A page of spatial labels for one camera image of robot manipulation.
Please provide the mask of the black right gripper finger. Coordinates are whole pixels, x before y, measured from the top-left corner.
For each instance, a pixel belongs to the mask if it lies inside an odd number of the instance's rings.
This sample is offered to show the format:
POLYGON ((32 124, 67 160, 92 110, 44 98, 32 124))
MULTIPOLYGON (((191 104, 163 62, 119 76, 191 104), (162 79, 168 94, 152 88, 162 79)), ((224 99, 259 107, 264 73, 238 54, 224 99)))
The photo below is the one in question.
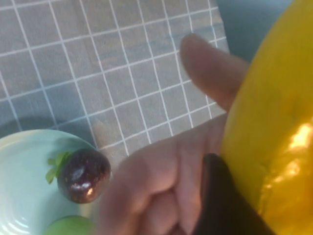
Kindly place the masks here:
POLYGON ((223 159, 213 153, 203 158, 201 202, 194 235, 275 234, 240 195, 223 159))

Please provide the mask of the person's right hand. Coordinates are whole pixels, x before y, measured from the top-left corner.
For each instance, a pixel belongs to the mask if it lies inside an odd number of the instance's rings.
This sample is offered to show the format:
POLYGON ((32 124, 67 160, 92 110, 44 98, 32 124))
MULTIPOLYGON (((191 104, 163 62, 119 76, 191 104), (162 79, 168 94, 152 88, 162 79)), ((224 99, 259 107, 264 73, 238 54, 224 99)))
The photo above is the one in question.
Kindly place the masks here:
MULTIPOLYGON (((248 63, 196 34, 181 41, 193 83, 229 111, 248 63)), ((121 163, 101 202, 98 235, 190 235, 201 211, 203 157, 219 153, 227 114, 148 145, 121 163)))

